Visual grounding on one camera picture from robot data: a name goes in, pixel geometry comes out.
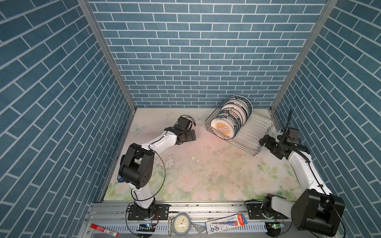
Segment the orange sunburst plate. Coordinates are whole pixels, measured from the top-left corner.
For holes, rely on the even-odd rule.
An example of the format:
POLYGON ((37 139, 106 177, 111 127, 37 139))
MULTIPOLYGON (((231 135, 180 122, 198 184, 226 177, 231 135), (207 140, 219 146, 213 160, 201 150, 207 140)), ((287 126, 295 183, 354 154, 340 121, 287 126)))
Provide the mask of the orange sunburst plate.
POLYGON ((237 133, 237 123, 230 117, 216 117, 210 122, 210 126, 226 138, 234 138, 237 133))

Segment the green rim hao wei plate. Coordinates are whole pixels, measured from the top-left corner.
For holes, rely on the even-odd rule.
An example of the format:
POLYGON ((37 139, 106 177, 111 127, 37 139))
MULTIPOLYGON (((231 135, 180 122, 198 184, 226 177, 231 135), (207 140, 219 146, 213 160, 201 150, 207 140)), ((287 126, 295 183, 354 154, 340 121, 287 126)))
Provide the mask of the green rim hao wei plate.
POLYGON ((219 113, 219 116, 225 116, 225 117, 231 118, 232 121, 235 123, 234 128, 235 128, 236 133, 239 132, 239 130, 241 129, 242 124, 241 124, 241 120, 240 120, 239 116, 236 113, 234 113, 231 110, 227 109, 227 110, 221 111, 219 113))

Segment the metal wire dish rack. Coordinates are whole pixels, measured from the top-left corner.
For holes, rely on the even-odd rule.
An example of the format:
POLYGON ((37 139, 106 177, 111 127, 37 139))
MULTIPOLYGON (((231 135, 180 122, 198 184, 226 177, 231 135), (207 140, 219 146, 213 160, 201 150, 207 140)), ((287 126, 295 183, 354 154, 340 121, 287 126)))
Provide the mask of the metal wire dish rack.
POLYGON ((235 147, 252 156, 257 155, 263 148, 260 146, 259 140, 265 135, 270 134, 272 131, 272 120, 269 117, 259 113, 258 111, 253 111, 251 116, 247 119, 245 125, 241 126, 241 129, 236 134, 236 136, 232 139, 226 138, 219 134, 217 130, 213 129, 210 126, 210 122, 216 117, 225 117, 219 116, 219 113, 221 112, 222 106, 226 104, 228 100, 229 99, 222 101, 219 106, 212 112, 212 114, 205 120, 207 131, 215 134, 222 139, 227 140, 235 147))

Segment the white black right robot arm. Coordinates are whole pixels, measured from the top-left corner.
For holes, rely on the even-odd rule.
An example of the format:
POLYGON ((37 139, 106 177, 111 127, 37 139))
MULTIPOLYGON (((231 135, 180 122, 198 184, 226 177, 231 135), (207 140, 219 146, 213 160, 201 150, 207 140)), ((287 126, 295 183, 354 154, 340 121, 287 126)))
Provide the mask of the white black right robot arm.
POLYGON ((323 182, 315 168, 308 148, 291 143, 288 135, 273 138, 265 135, 259 140, 276 158, 287 159, 300 187, 304 190, 296 201, 268 194, 261 207, 263 215, 274 219, 278 215, 290 218, 299 230, 334 237, 341 222, 345 203, 323 182))

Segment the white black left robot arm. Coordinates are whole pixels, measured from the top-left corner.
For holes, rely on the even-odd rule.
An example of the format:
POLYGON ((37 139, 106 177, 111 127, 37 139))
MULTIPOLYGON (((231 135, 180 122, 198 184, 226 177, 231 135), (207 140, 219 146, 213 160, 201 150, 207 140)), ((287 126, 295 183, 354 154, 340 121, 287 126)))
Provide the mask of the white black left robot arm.
POLYGON ((144 144, 131 144, 122 156, 118 175, 131 188, 138 216, 149 220, 155 215, 156 200, 149 188, 154 159, 166 149, 196 140, 194 129, 166 128, 157 138, 144 144))

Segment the blue black stapler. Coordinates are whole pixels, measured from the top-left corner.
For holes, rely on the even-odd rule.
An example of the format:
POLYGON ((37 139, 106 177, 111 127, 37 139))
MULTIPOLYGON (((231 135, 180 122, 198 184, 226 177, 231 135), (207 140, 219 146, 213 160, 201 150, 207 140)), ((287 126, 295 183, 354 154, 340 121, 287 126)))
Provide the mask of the blue black stapler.
POLYGON ((120 175, 118 175, 118 177, 117 177, 117 181, 118 181, 118 182, 124 182, 124 179, 123 179, 120 175))

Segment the blue white toothpaste box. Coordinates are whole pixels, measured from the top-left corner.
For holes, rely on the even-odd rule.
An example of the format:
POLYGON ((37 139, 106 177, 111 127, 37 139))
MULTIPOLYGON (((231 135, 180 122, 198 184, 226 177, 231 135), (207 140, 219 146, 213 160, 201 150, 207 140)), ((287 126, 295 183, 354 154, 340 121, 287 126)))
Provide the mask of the blue white toothpaste box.
POLYGON ((247 225, 247 220, 244 214, 235 214, 225 218, 220 218, 217 220, 206 222, 206 232, 207 234, 215 234, 223 231, 227 231, 233 228, 242 227, 247 225))

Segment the round white dial timer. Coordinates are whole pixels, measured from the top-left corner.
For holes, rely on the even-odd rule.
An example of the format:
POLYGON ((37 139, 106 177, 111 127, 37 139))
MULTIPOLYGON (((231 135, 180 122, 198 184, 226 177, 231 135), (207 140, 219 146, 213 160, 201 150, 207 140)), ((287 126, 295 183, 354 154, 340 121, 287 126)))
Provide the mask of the round white dial timer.
POLYGON ((172 231, 182 237, 189 233, 191 220, 186 213, 179 213, 172 221, 172 231))

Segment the red marker pen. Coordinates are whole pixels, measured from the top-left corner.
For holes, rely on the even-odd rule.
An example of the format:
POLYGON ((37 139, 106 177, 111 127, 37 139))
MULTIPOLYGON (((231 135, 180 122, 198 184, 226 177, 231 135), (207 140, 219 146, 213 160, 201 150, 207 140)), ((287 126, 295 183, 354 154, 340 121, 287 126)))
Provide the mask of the red marker pen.
POLYGON ((97 230, 99 232, 108 234, 108 235, 113 236, 113 237, 118 237, 120 235, 119 233, 117 233, 115 231, 112 231, 110 229, 107 229, 107 228, 104 228, 104 227, 101 227, 101 226, 98 226, 98 225, 95 225, 95 224, 91 224, 90 228, 92 228, 94 230, 97 230))

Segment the aluminium front rail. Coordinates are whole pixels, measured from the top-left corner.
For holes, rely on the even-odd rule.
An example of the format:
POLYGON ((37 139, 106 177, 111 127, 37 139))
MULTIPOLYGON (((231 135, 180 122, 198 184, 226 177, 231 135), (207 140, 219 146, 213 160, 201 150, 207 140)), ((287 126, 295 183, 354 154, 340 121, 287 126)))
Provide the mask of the aluminium front rail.
POLYGON ((258 201, 214 201, 214 202, 158 202, 159 216, 153 220, 154 228, 144 228, 150 222, 141 220, 136 213, 129 215, 128 202, 93 203, 81 226, 80 238, 108 238, 91 225, 98 225, 119 234, 121 238, 175 238, 172 224, 175 217, 185 213, 190 218, 190 229, 187 238, 268 238, 272 220, 262 213, 262 203, 258 201), (205 223, 227 216, 243 214, 248 223, 216 234, 207 234, 205 223))

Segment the aluminium corner post right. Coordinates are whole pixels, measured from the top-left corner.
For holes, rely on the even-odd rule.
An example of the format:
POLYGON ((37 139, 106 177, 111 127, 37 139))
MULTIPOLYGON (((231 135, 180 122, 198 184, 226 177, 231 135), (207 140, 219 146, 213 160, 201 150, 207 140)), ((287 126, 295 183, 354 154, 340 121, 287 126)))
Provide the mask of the aluminium corner post right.
POLYGON ((300 53, 297 55, 294 64, 291 66, 290 71, 288 75, 286 76, 283 84, 281 85, 277 96, 275 97, 274 101, 271 104, 270 111, 272 113, 274 113, 276 108, 278 107, 287 88, 290 86, 291 82, 293 81, 296 73, 300 69, 304 59, 309 53, 309 50, 313 46, 315 40, 317 39, 319 33, 321 32, 322 28, 324 27, 324 24, 326 23, 327 19, 331 15, 337 3, 338 3, 338 0, 328 0, 326 4, 324 5, 324 7, 322 8, 316 23, 313 25, 311 32, 309 33, 307 39, 305 40, 300 53))

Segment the aluminium corner post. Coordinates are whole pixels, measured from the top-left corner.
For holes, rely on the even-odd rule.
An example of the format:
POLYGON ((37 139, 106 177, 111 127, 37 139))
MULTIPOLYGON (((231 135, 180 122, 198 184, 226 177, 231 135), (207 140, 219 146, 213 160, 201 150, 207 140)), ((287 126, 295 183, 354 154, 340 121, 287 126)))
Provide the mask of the aluminium corner post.
POLYGON ((317 39, 319 33, 321 32, 322 28, 324 27, 324 24, 326 23, 327 19, 331 15, 337 3, 338 3, 338 0, 328 0, 326 4, 324 5, 324 7, 322 8, 316 23, 313 25, 311 32, 309 33, 307 39, 305 40, 300 53, 297 55, 294 64, 291 66, 290 71, 288 75, 286 76, 283 84, 281 85, 277 96, 275 97, 274 101, 271 104, 270 111, 272 113, 274 113, 276 108, 278 107, 287 88, 290 86, 291 82, 293 81, 296 73, 300 69, 304 59, 309 53, 309 50, 313 46, 315 40, 317 39))
POLYGON ((116 82, 118 83, 119 87, 121 88, 124 96, 125 96, 125 99, 127 100, 127 103, 128 105, 130 106, 133 114, 136 112, 137 108, 126 88, 126 84, 122 78, 122 75, 117 67, 117 64, 113 58, 113 55, 107 45, 107 42, 104 38, 104 35, 99 27, 99 24, 95 18, 95 15, 92 11, 92 8, 90 6, 90 3, 89 1, 86 1, 86 0, 78 0, 77 1, 79 6, 80 6, 80 9, 82 10, 84 16, 85 16, 85 19, 87 20, 93 34, 94 34, 94 37, 98 43, 98 45, 100 46, 100 49, 102 50, 103 54, 104 54, 104 57, 116 79, 116 82))

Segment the aluminium corner post left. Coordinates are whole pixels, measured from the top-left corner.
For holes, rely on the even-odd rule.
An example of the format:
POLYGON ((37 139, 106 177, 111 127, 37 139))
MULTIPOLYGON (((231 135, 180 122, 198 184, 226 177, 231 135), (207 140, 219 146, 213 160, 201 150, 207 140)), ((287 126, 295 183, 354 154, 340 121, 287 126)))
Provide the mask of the aluminium corner post left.
POLYGON ((92 8, 90 6, 90 3, 89 1, 86 1, 86 0, 78 0, 77 1, 79 6, 80 6, 80 9, 82 10, 84 16, 85 16, 85 19, 87 20, 93 34, 94 34, 94 37, 98 43, 98 45, 100 46, 100 49, 102 50, 103 54, 104 54, 104 57, 116 79, 116 82, 118 83, 119 87, 121 88, 124 96, 125 96, 125 99, 127 100, 127 103, 128 105, 130 106, 133 114, 136 112, 137 108, 126 88, 126 84, 122 78, 122 75, 117 67, 117 64, 113 58, 113 55, 107 45, 107 42, 104 38, 104 35, 99 27, 99 24, 95 18, 95 15, 92 11, 92 8))

